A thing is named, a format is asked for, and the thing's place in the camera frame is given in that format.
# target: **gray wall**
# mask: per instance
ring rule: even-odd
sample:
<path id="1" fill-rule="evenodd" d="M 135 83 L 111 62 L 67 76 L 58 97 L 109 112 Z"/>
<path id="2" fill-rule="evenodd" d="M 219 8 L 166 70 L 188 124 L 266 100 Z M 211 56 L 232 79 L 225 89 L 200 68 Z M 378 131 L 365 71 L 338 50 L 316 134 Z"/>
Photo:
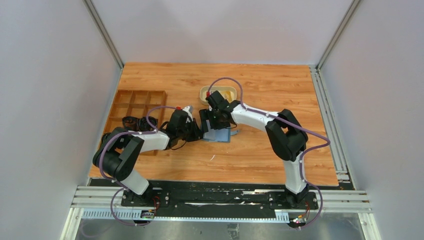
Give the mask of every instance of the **gray wall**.
<path id="1" fill-rule="evenodd" d="M 59 238 L 118 77 L 81 0 L 1 1 L 1 239 Z"/>
<path id="2" fill-rule="evenodd" d="M 322 72 L 384 240 L 422 239 L 424 2 L 364 0 Z"/>
<path id="3" fill-rule="evenodd" d="M 351 0 L 94 0 L 125 62 L 315 64 Z"/>

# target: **wooden organizer box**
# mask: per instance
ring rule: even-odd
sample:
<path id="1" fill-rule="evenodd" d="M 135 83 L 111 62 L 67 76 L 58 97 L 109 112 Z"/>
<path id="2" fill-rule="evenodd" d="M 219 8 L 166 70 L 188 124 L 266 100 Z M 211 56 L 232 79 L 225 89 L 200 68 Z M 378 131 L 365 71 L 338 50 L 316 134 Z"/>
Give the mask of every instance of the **wooden organizer box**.
<path id="1" fill-rule="evenodd" d="M 144 90 L 118 90 L 110 108 L 109 116 L 103 130 L 103 134 L 112 132 L 116 127 L 122 127 L 122 118 L 133 116 L 136 118 L 145 117 L 148 111 L 158 106 L 165 106 L 167 103 L 167 93 L 165 91 L 144 91 Z M 160 126 L 164 121 L 165 109 L 157 109 L 150 113 L 150 117 L 157 119 Z M 157 150 L 140 153 L 145 156 L 155 156 Z"/>

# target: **wooden tabletop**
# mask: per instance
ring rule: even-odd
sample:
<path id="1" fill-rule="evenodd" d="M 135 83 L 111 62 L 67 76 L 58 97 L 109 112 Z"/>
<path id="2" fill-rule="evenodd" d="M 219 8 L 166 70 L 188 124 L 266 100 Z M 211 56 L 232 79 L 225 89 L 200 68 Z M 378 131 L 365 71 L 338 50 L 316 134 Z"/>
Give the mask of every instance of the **wooden tabletop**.
<path id="1" fill-rule="evenodd" d="M 128 62 L 118 89 L 164 90 L 168 106 L 192 105 L 193 116 L 200 124 L 199 110 L 207 107 L 200 102 L 200 89 L 223 76 L 241 83 L 243 100 L 249 106 L 276 112 L 289 109 L 302 127 L 326 134 L 306 65 Z M 230 80 L 222 80 L 216 86 L 235 87 L 240 97 L 238 86 Z M 164 119 L 169 119 L 172 112 L 167 109 Z M 159 151 L 156 156 L 139 156 L 135 169 L 155 180 L 284 184 L 283 162 L 273 152 L 267 134 L 246 125 L 237 129 L 240 132 L 231 137 L 230 143 L 199 140 L 178 150 Z M 309 135 L 306 146 L 323 142 Z M 305 156 L 305 175 L 317 185 L 338 185 L 329 147 Z M 100 177 L 97 167 L 91 168 L 90 177 Z"/>

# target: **metal frame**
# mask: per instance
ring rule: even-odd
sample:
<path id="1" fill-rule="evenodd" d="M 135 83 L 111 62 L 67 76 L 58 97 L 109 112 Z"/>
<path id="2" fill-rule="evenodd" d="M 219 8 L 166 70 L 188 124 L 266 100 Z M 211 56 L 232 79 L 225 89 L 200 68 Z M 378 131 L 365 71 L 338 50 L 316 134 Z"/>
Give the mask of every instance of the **metal frame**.
<path id="1" fill-rule="evenodd" d="M 96 11 L 96 8 L 91 0 L 82 0 L 87 7 L 89 14 L 92 16 L 94 23 L 96 24 L 100 34 L 102 35 L 107 47 L 112 53 L 116 63 L 122 69 L 124 62 L 115 45 L 113 44 L 102 20 Z M 349 167 L 349 161 L 346 157 L 344 149 L 346 146 L 339 137 L 339 125 L 334 118 L 334 112 L 331 105 L 331 101 L 328 98 L 327 88 L 325 81 L 321 75 L 321 69 L 328 59 L 331 51 L 338 42 L 344 29 L 358 8 L 361 0 L 352 0 L 350 7 L 348 8 L 343 20 L 338 26 L 334 36 L 329 42 L 325 49 L 319 63 L 310 65 L 310 74 L 315 87 L 316 96 L 318 99 L 318 105 L 321 111 L 322 120 L 328 137 L 331 140 L 331 154 L 334 160 L 334 166 L 336 169 L 337 179 L 339 182 L 352 182 L 355 188 L 354 179 L 350 176 L 351 168 Z M 64 225 L 62 235 L 60 239 L 73 240 L 78 232 L 78 227 L 84 216 L 84 209 L 89 209 L 93 213 L 96 213 L 96 209 L 101 212 L 110 209 L 110 204 L 113 194 L 119 189 L 119 187 L 96 187 L 96 186 L 78 186 L 75 196 L 73 198 L 66 223 Z M 282 191 L 280 189 L 256 189 L 255 191 L 245 191 L 244 194 L 255 194 L 264 192 L 277 192 Z M 361 222 L 362 231 L 367 240 L 380 240 L 380 233 L 377 229 L 376 222 L 374 219 L 373 210 L 368 201 L 368 196 L 365 191 L 361 190 L 322 190 L 324 209 L 326 213 L 357 213 Z M 123 207 L 121 206 L 122 193 L 118 194 L 114 200 L 113 206 L 118 211 L 127 211 L 135 213 L 140 210 L 149 210 L 151 207 Z M 297 213 L 302 212 L 301 210 L 275 210 L 276 216 L 282 216 L 285 213 Z M 209 219 L 209 218 L 187 218 L 187 217 L 168 217 L 162 219 L 164 221 L 196 221 L 196 222 L 219 222 L 219 221 L 233 221 L 236 219 Z M 239 219 L 242 222 L 260 222 L 260 219 Z M 275 222 L 278 219 L 268 219 L 268 222 Z"/>

